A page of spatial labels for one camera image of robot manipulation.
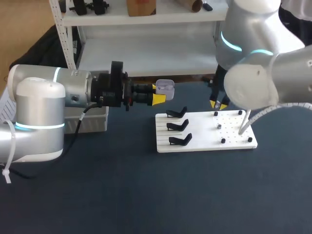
black object on shelf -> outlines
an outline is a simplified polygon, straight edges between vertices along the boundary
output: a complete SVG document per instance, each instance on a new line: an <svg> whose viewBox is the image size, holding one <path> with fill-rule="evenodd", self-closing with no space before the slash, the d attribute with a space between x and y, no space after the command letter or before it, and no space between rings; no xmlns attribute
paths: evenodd
<svg viewBox="0 0 312 234"><path fill-rule="evenodd" d="M169 142L170 142L170 145L181 145L181 146L187 146L188 143L191 141L192 139L192 133L189 133L185 139L179 139L179 138L176 138L176 137L170 137L169 138Z"/></svg>
<svg viewBox="0 0 312 234"><path fill-rule="evenodd" d="M187 127L187 125L189 125L189 120L188 119L184 120L182 125L177 125L177 124L174 124L174 123L167 123L167 128L168 128L168 131L183 132L184 129Z"/></svg>
<svg viewBox="0 0 312 234"><path fill-rule="evenodd" d="M187 112L187 107L183 107L182 111L176 112L176 111L166 111L167 117L168 118L183 118L183 116L185 115L185 113Z"/></svg>
<svg viewBox="0 0 312 234"><path fill-rule="evenodd" d="M96 15L103 15L106 13L109 4L104 0L93 0L93 3L86 4L84 0L73 0L74 7L69 8L71 11L76 11L77 15L83 16L87 14L87 8L94 10Z"/></svg>
<svg viewBox="0 0 312 234"><path fill-rule="evenodd" d="M106 13L109 4L104 0L93 0L93 10L96 15L104 15Z"/></svg>
<svg viewBox="0 0 312 234"><path fill-rule="evenodd" d="M76 11L77 15L83 16L87 14L87 6L84 0L73 0L74 7L69 8L71 11Z"/></svg>
<svg viewBox="0 0 312 234"><path fill-rule="evenodd" d="M203 4L203 8L206 10L206 11L212 11L213 8L208 4L208 3L204 3Z"/></svg>

black holder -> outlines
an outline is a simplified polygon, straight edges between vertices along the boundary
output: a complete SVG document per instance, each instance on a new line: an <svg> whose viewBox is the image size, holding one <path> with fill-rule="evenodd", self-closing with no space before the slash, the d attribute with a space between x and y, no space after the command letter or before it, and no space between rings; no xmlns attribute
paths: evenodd
<svg viewBox="0 0 312 234"><path fill-rule="evenodd" d="M169 138L169 142L170 142L170 145L181 145L181 146L187 146L188 143L191 141L192 139L192 133L189 133L185 139L179 139L179 138L176 138L176 137L170 137Z"/></svg>
<svg viewBox="0 0 312 234"><path fill-rule="evenodd" d="M177 124L174 124L174 123L167 123L167 128L168 128L168 131L183 132L184 129L187 127L187 125L189 125L189 120L188 119L184 120L182 125L177 125Z"/></svg>
<svg viewBox="0 0 312 234"><path fill-rule="evenodd" d="M183 116L185 115L185 113L187 112L187 107L183 107L182 111L179 113L179 112L176 112L176 111L166 111L166 114L167 114L167 117L168 118L183 118Z"/></svg>

dark blue tablecloth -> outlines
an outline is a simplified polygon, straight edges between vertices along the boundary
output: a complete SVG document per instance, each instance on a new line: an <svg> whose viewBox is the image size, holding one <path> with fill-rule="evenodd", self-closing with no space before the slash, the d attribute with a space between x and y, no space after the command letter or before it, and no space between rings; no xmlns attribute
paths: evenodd
<svg viewBox="0 0 312 234"><path fill-rule="evenodd" d="M157 153L155 114L211 111L209 95L184 83L166 104L111 108L107 132L79 135L45 176L0 178L0 233L311 233L312 112L263 117L255 150ZM34 174L47 164L13 167Z"/></svg>

white shelf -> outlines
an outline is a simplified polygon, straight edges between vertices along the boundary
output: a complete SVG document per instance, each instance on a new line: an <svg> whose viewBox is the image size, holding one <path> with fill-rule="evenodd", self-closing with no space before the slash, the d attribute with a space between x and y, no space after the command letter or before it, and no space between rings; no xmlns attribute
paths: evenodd
<svg viewBox="0 0 312 234"><path fill-rule="evenodd" d="M208 0L206 2L212 6L213 11L207 12L202 9L198 13L189 12L175 0L157 0L156 15L129 17L126 0L107 0L107 2L111 7L102 16L97 16L90 10L85 16L78 16L76 12L67 11L63 18L64 26L223 21L228 9L225 0Z"/></svg>
<svg viewBox="0 0 312 234"><path fill-rule="evenodd" d="M214 74L215 44L210 32L87 39L79 69L110 71L123 61L131 77Z"/></svg>

white pegboard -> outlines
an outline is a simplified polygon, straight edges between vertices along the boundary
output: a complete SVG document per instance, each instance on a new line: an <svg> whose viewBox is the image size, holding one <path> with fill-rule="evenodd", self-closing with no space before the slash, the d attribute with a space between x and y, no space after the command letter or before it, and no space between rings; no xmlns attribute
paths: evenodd
<svg viewBox="0 0 312 234"><path fill-rule="evenodd" d="M212 150L239 150L254 149L258 146L253 130L250 127L242 134L238 130L246 114L238 111L219 111L218 116L212 112L186 113L183 118L168 118L166 114L156 115L156 140L159 153L212 151ZM168 131L167 123L181 125L184 120L189 120L189 125L183 132ZM187 146L170 145L169 137L184 139L189 133L193 138Z"/></svg>

